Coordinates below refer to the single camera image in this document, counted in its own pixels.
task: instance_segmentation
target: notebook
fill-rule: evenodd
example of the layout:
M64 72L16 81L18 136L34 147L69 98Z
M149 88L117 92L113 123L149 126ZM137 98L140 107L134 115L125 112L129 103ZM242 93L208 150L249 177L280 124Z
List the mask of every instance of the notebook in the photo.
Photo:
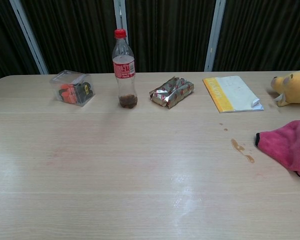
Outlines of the notebook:
M239 76L203 79L220 113L263 111L260 99Z

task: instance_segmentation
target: wooden table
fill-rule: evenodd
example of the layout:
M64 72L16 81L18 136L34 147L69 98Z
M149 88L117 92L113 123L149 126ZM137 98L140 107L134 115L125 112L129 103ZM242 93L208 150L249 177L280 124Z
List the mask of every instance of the wooden table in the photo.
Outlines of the wooden table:
M56 101L52 75L0 79L0 239L300 240L300 178L254 146L300 120L300 104L273 101L286 73L138 73L134 109L119 106L113 74L92 74L84 107ZM202 78L230 75L264 111L218 113ZM151 102L173 76L195 92Z

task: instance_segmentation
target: pink cloth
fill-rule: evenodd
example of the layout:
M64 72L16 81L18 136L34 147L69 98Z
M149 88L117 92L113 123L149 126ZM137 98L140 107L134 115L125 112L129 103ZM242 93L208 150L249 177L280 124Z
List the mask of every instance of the pink cloth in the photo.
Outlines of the pink cloth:
M300 176L300 120L256 134L255 145L286 169Z

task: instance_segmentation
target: dark curtain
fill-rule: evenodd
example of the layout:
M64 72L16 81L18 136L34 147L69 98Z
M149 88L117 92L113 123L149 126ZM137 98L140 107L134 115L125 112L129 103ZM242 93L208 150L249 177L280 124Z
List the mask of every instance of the dark curtain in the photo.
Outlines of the dark curtain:
M9 0L0 0L0 78L39 74Z
M300 0L227 0L213 71L300 70Z
M126 0L138 72L203 71L215 0Z
M114 71L113 0L21 0L51 74Z

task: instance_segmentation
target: clear plastic box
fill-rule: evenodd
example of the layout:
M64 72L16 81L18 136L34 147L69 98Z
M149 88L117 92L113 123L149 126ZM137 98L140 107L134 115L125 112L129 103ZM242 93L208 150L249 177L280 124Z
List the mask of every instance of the clear plastic box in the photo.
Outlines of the clear plastic box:
M64 103L84 106L94 95L89 74L63 70L50 80L56 98Z

